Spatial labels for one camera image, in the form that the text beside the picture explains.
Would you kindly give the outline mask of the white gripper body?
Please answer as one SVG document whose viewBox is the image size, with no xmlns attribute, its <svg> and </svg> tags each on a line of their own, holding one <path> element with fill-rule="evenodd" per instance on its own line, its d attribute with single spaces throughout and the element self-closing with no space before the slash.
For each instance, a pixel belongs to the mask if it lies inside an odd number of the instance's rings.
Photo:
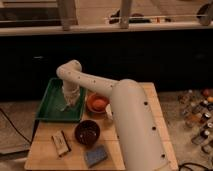
<svg viewBox="0 0 213 171">
<path fill-rule="evenodd" d="M 68 106 L 74 106 L 80 97 L 80 87 L 72 82 L 64 81 L 62 92 Z"/>
</svg>

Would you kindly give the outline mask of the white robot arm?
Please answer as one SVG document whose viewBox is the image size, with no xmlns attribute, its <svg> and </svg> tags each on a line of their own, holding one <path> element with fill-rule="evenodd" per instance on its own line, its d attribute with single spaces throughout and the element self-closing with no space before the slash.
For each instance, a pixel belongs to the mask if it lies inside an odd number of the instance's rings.
<svg viewBox="0 0 213 171">
<path fill-rule="evenodd" d="M 82 72 L 77 60 L 56 70 L 67 101 L 77 86 L 109 99 L 126 171 L 172 171 L 144 89 L 131 79 L 113 80 Z"/>
</svg>

